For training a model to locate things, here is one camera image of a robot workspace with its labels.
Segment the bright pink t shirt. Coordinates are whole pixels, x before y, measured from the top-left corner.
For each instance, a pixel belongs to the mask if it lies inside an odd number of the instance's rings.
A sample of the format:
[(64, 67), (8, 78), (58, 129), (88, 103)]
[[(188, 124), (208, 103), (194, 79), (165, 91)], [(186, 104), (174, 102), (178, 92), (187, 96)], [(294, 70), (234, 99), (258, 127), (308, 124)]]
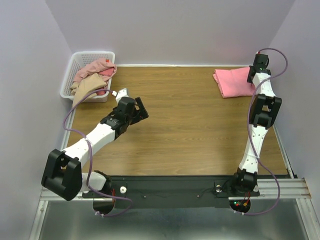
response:
[(252, 96), (256, 88), (252, 83), (247, 82), (249, 71), (249, 67), (231, 70), (216, 69), (212, 76), (221, 96), (224, 99)]

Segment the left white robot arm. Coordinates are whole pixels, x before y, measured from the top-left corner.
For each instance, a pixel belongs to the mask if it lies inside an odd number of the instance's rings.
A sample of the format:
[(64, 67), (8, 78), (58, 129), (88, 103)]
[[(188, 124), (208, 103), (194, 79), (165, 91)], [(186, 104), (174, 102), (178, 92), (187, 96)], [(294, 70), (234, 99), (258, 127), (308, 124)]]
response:
[(140, 97), (121, 97), (117, 107), (90, 133), (63, 150), (54, 149), (49, 153), (41, 185), (66, 201), (87, 191), (95, 191), (100, 197), (108, 196), (111, 193), (108, 176), (100, 171), (83, 172), (82, 168), (86, 162), (92, 164), (94, 154), (125, 133), (130, 125), (148, 116)]

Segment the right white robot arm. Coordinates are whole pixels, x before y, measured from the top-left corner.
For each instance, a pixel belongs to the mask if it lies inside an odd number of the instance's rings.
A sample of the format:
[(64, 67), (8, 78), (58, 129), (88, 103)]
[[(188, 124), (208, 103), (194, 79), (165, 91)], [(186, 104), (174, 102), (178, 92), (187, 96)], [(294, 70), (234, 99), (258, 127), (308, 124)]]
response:
[(269, 57), (257, 52), (253, 64), (249, 66), (247, 82), (255, 87), (247, 116), (248, 140), (243, 158), (230, 182), (235, 195), (248, 194), (258, 190), (258, 165), (263, 142), (274, 125), (282, 105), (271, 84)]

